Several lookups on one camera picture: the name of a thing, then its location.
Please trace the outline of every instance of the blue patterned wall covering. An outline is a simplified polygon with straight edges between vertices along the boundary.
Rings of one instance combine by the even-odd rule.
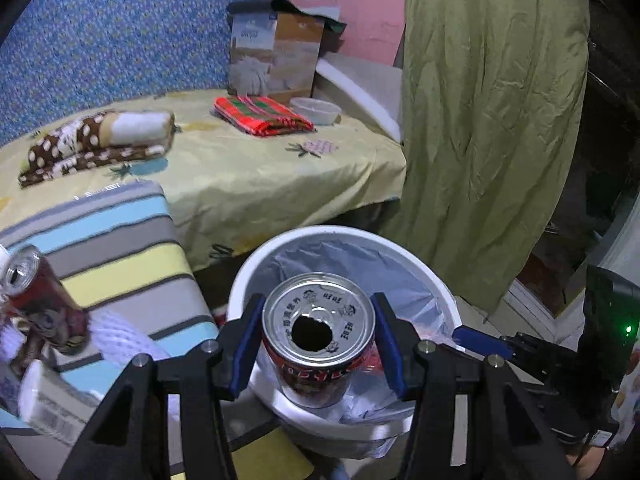
[[[84,108],[226,87],[233,0],[32,0],[0,46],[0,146]]]

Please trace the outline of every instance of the metal pin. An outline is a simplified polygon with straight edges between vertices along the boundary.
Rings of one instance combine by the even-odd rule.
[[[502,368],[504,366],[504,358],[498,354],[491,354],[486,360],[494,368]]]
[[[423,339],[418,343],[418,350],[423,354],[433,354],[436,351],[438,345],[428,339]]]
[[[207,354],[213,354],[218,350],[218,342],[215,339],[207,339],[200,345],[200,350]]]
[[[134,366],[137,366],[138,368],[142,368],[143,366],[146,366],[146,364],[149,362],[149,356],[147,354],[138,354],[133,356],[133,359],[131,360],[131,363]]]

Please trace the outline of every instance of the folded blanket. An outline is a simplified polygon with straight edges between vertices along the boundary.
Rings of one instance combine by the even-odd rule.
[[[163,156],[174,129],[171,112],[104,110],[69,121],[29,148],[18,183],[27,187],[98,166]]]
[[[214,109],[236,128],[257,137],[315,131],[313,123],[268,97],[219,97]]]

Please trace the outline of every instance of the trash can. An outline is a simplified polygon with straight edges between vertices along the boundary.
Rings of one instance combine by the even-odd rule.
[[[410,320],[421,335],[447,338],[462,324],[449,289],[418,258],[386,238],[328,225],[295,229],[258,248],[236,276],[227,318],[240,317],[252,294],[268,296],[279,283],[305,272],[339,274],[367,295],[385,293],[396,315]],[[344,402],[319,410],[302,408],[279,389],[273,365],[261,349],[249,384],[299,446],[339,458],[380,457],[409,431],[413,403],[395,398],[382,374],[354,373],[360,375]]]

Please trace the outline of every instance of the curtain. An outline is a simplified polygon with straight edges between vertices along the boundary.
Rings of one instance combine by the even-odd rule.
[[[588,0],[406,0],[408,173],[380,234],[489,313],[564,186],[588,32]]]

